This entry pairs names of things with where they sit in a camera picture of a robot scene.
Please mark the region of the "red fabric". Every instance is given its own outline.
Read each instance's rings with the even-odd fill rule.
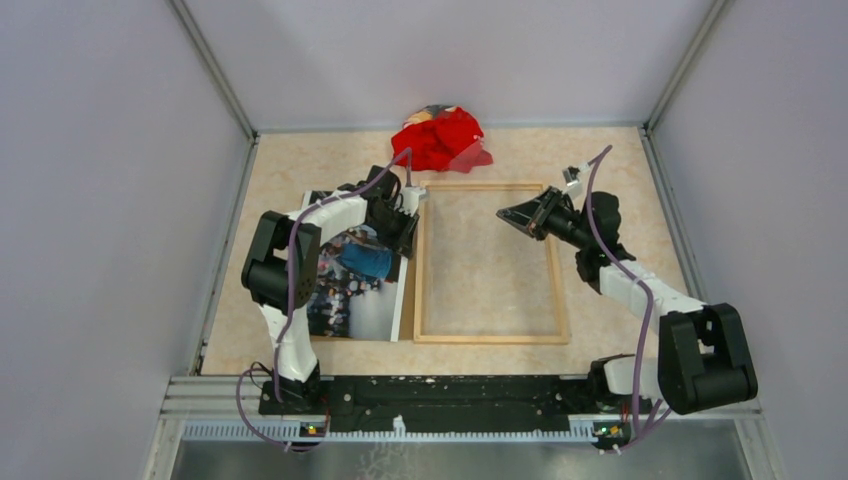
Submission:
[[[436,170],[468,173],[472,168],[494,163],[483,149],[483,130],[470,113],[457,107],[436,118],[409,125],[394,137],[395,155],[412,148],[413,170]],[[406,166],[406,159],[398,162]]]

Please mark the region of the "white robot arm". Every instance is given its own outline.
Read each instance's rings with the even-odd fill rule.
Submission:
[[[320,375],[309,339],[306,303],[315,288],[321,245],[367,223],[375,227],[381,243],[409,256],[418,205],[425,194],[420,187],[401,188],[397,176],[373,167],[368,180],[358,186],[342,186],[301,210],[285,215],[268,211],[262,216],[242,270],[242,285],[250,290],[268,324],[275,371],[288,394],[303,397],[307,403],[314,400],[306,397],[314,391],[310,383],[317,382]],[[274,255],[289,248],[291,239],[296,250],[294,272],[289,271],[292,266],[286,260]],[[294,283],[289,285],[291,275],[295,275]]]
[[[600,161],[607,151],[593,162]],[[636,262],[619,243],[621,216],[614,195],[589,192],[597,229],[593,232],[590,209],[575,209],[571,198],[582,189],[578,175],[588,169],[589,164],[569,167],[563,172],[565,191],[548,187],[528,202],[499,210],[498,217],[536,240],[552,234],[575,246],[580,278],[637,318],[643,317],[649,306],[648,293],[640,283],[651,292],[648,322],[659,335],[659,356],[642,359],[641,396],[662,399],[679,414],[754,398],[757,378],[738,312],[727,304],[706,305],[680,293]],[[702,353],[702,346],[712,347],[712,351]],[[605,385],[608,394],[630,395],[636,391],[633,381],[638,357],[600,359],[593,362],[590,376],[600,377],[595,383]],[[601,366],[597,371],[596,364]]]

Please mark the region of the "gray panel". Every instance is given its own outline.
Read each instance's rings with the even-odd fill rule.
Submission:
[[[657,132],[709,297],[742,313],[790,478],[842,478],[848,3],[736,2]]]
[[[190,0],[254,127],[641,122],[710,0]]]
[[[173,480],[746,479],[733,422],[668,422],[621,457],[545,444],[328,444],[307,455],[263,443],[182,442]]]
[[[136,478],[246,152],[163,1],[0,7],[0,478]]]

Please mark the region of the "printed image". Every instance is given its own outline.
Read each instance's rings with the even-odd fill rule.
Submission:
[[[304,205],[332,192],[307,192]],[[407,259],[377,240],[368,225],[351,228],[321,246],[318,279],[307,303],[309,333],[396,341]]]

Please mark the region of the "picture frame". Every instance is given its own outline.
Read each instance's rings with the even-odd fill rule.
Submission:
[[[540,182],[456,182],[456,181],[422,181],[422,187],[427,188],[430,199],[423,202],[419,207],[419,225],[416,239],[415,253],[415,308],[413,320],[413,341],[416,343],[430,344],[536,344],[536,345],[562,345],[569,343],[571,336],[568,318],[565,310],[564,291],[562,287],[562,271],[559,262],[559,251],[557,239],[549,236],[545,242],[545,255],[547,265],[547,277],[550,288],[551,321],[555,327],[555,333],[545,334],[433,334],[428,332],[431,314],[430,281],[433,272],[430,265],[431,243],[429,238],[432,234],[433,225],[433,199],[440,192],[461,193],[468,192],[473,195],[478,192],[527,192],[528,194],[539,194],[545,189]],[[492,222],[499,222],[494,212],[491,215]],[[522,238],[520,241],[533,242],[531,239]]]

